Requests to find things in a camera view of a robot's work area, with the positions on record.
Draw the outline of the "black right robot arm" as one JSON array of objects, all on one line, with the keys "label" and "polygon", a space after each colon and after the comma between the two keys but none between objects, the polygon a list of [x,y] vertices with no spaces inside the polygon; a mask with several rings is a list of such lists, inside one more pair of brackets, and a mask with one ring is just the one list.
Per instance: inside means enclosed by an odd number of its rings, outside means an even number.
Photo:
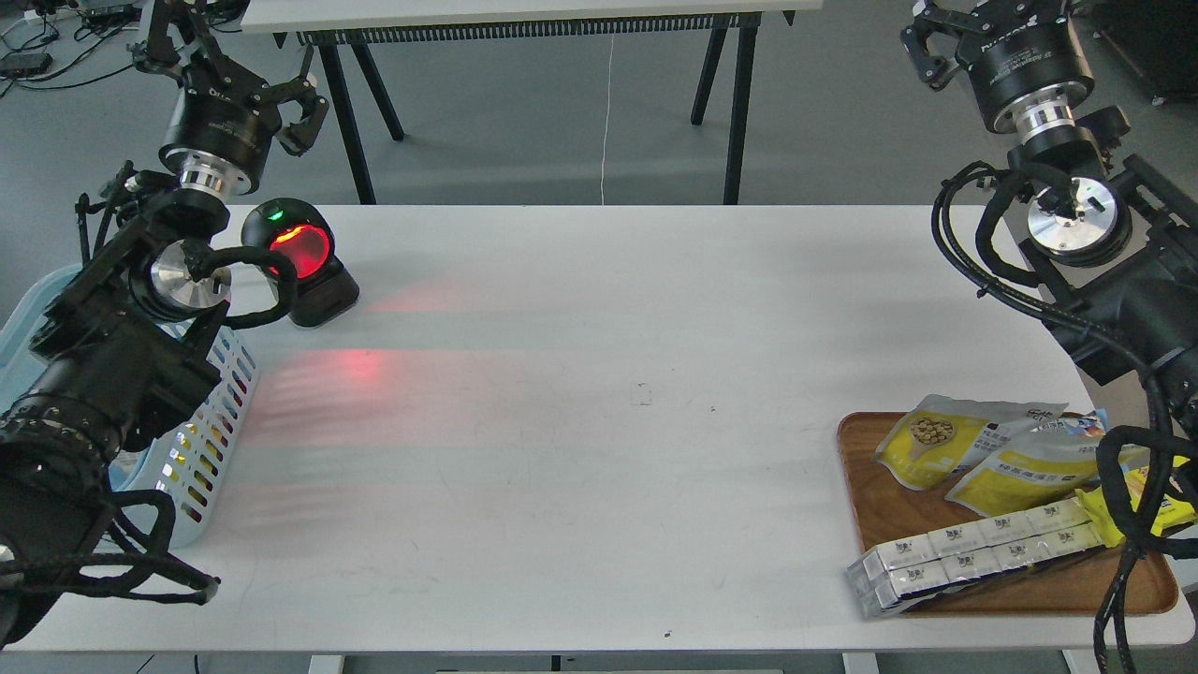
[{"label": "black right robot arm", "polygon": [[1135,565],[1194,559],[1193,538],[1161,520],[1164,504],[1194,505],[1194,199],[1139,156],[1117,166],[1130,129],[1120,108],[1075,115],[1095,80],[1071,14],[1069,1],[916,1],[901,43],[928,89],[964,74],[984,127],[1017,136],[1006,168],[978,160],[942,184],[931,217],[942,255],[980,296],[1040,321],[1096,383],[1135,374],[1146,394],[1146,427],[1117,426],[1097,447],[1123,542],[1093,649],[1099,670],[1117,652],[1133,673]]}]

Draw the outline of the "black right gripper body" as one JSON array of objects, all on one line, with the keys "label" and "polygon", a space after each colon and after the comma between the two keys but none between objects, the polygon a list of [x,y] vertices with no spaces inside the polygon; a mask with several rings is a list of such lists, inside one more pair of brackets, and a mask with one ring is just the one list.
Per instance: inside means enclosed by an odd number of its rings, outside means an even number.
[{"label": "black right gripper body", "polygon": [[1014,133],[1017,108],[1041,91],[1073,108],[1093,95],[1070,1],[980,1],[962,12],[974,16],[974,31],[960,40],[933,34],[928,45],[957,60],[988,132]]}]

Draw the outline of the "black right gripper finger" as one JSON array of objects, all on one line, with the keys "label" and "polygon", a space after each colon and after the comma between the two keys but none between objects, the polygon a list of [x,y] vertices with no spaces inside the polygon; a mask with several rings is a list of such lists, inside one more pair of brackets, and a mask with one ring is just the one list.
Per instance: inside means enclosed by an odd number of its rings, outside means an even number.
[{"label": "black right gripper finger", "polygon": [[940,5],[913,5],[912,14],[912,24],[902,30],[901,43],[919,80],[932,91],[944,90],[958,72],[960,63],[954,56],[945,57],[932,51],[928,40],[933,34],[957,40],[964,34],[972,34],[974,16]]}]

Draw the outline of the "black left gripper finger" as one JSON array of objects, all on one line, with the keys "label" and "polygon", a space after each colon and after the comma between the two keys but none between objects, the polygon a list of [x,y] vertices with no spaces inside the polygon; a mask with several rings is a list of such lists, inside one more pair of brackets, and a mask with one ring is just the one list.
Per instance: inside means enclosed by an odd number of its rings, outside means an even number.
[{"label": "black left gripper finger", "polygon": [[134,67],[146,74],[171,77],[180,85],[196,85],[193,57],[201,10],[201,1],[147,1],[139,22],[139,41],[132,47]]},{"label": "black left gripper finger", "polygon": [[317,93],[316,77],[311,72],[297,74],[290,81],[274,86],[276,107],[284,103],[300,103],[300,119],[291,123],[279,125],[274,136],[288,154],[303,156],[313,148],[317,132],[329,110],[329,102]]}]

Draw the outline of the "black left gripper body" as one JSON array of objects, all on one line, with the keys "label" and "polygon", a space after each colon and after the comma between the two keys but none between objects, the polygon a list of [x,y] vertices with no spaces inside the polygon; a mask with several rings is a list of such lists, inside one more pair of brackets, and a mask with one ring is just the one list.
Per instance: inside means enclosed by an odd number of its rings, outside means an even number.
[{"label": "black left gripper body", "polygon": [[[302,55],[296,75],[311,72],[313,56]],[[184,189],[249,195],[261,183],[274,132],[300,119],[300,103],[276,107],[274,86],[282,81],[270,85],[228,57],[213,61],[198,51],[193,68],[196,85],[181,85],[161,162]]]}]

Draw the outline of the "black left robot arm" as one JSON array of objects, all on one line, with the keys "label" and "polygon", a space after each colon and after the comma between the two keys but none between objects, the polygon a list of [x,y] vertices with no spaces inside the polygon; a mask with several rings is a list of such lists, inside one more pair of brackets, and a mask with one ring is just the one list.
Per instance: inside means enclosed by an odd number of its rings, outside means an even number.
[{"label": "black left robot arm", "polygon": [[134,67],[177,81],[164,170],[125,165],[73,280],[30,350],[44,372],[4,411],[4,645],[66,593],[204,605],[220,581],[168,549],[177,508],[117,491],[109,468],[183,425],[220,384],[220,330],[283,318],[294,261],[268,243],[212,248],[226,201],[256,192],[272,142],[311,148],[329,104],[309,63],[270,84],[220,50],[202,1],[153,1]]}]

